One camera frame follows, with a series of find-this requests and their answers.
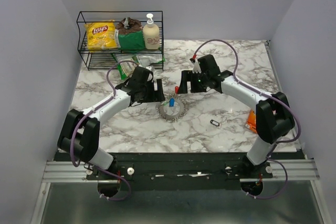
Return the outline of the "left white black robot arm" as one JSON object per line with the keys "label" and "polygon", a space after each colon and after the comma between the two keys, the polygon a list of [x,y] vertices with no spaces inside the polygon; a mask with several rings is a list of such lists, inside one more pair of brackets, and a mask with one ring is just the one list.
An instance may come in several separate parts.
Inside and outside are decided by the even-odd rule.
{"label": "left white black robot arm", "polygon": [[100,126],[134,103],[165,100],[161,79],[151,70],[137,66],[125,82],[112,86],[112,93],[97,104],[83,110],[70,110],[65,118],[57,146],[70,155],[73,166],[80,162],[98,167],[104,179],[116,175],[115,157],[99,147]]}

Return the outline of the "orange packet near arm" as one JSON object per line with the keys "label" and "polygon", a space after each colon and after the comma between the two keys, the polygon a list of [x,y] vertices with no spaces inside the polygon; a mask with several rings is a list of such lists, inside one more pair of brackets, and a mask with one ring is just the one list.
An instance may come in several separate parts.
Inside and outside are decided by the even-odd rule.
{"label": "orange packet near arm", "polygon": [[254,133],[257,133],[256,130],[256,114],[253,110],[249,111],[249,115],[246,121],[246,127]]}

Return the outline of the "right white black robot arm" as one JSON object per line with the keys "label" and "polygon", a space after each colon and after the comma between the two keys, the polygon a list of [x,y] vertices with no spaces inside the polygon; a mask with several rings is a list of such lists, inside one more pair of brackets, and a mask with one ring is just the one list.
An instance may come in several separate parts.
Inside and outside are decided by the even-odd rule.
{"label": "right white black robot arm", "polygon": [[183,70],[177,94],[187,94],[189,82],[192,93],[213,89],[237,99],[254,111],[258,136],[245,156],[241,171],[246,177],[255,177],[259,174],[260,165],[266,161],[275,142],[287,135],[295,126],[295,120],[288,111],[286,95],[282,92],[264,93],[260,89],[246,87],[231,71],[220,71],[212,55],[200,57],[195,64],[200,67],[200,71]]}

